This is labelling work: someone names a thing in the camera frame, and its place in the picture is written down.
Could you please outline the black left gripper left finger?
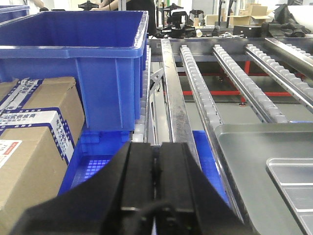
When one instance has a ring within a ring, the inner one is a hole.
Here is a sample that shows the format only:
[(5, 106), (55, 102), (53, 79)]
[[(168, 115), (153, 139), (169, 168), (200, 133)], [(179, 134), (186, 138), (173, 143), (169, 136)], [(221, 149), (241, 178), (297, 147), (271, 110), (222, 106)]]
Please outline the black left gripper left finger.
[(17, 235), (149, 235), (153, 219), (152, 148), (127, 143), (91, 178), (68, 192), (28, 208)]

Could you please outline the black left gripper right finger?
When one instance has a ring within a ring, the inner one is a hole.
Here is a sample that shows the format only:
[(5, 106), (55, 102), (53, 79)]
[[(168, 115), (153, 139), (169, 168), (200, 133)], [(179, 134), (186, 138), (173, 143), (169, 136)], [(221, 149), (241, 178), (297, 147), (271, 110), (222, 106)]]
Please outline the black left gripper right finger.
[(251, 235), (214, 189), (186, 143), (163, 143), (158, 196), (167, 205), (156, 217), (159, 235)]

